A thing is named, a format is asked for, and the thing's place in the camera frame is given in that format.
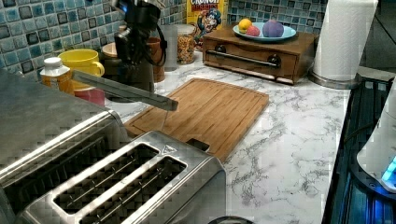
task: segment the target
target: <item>purple onion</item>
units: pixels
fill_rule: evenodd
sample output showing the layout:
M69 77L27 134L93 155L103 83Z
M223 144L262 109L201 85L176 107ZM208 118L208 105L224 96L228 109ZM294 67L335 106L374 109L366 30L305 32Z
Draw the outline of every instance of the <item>purple onion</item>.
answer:
M265 37L281 37L283 32L283 25L274 20L269 20L262 27L262 35Z

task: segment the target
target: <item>toaster slot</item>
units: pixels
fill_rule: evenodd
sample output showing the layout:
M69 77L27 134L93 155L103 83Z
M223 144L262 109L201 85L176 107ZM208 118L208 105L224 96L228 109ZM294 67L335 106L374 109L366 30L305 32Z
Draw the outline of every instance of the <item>toaster slot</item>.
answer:
M186 165L165 157L99 205L80 224L121 223L180 174Z
M144 145L134 147L78 185L60 194L54 201L66 213L74 214L157 154L157 150Z
M113 152L106 137L88 139L5 188L14 213Z

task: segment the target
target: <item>mosaic tile backsplash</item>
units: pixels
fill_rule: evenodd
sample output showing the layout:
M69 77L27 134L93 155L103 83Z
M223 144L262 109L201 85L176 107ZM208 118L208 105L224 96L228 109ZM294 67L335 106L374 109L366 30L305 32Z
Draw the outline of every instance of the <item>mosaic tile backsplash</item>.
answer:
M159 23L185 22L186 0L165 5ZM122 20L108 0L0 0L0 68L36 76L48 57L114 42Z
M275 19L298 32L319 34L328 0L231 0L228 22Z

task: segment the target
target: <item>drawer handle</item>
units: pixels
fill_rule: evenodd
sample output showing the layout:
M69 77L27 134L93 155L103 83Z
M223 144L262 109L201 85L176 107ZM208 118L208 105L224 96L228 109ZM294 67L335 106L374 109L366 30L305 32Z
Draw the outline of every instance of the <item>drawer handle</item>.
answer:
M270 55L267 59L268 62L262 62L262 61L255 60L255 59L249 59L249 58L244 58L244 57L240 57L237 55L228 54L228 53L226 53L226 49L224 46L216 46L215 50L207 49L206 53L217 55L217 56L223 56L225 58L241 60L241 61L248 62L248 63L256 63L256 64L259 64L262 66L273 67L273 68L279 68L280 64L282 62L280 60L280 57L276 54Z

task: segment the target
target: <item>paper towel holder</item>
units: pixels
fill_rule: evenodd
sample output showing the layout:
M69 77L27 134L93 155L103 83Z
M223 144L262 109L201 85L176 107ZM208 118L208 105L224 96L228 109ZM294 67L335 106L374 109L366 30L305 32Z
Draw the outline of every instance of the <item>paper towel holder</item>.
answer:
M320 86L336 89L336 90L353 90L361 84L361 75L359 73L350 80L331 80L326 77L321 77L314 72L314 66L308 70L308 79Z

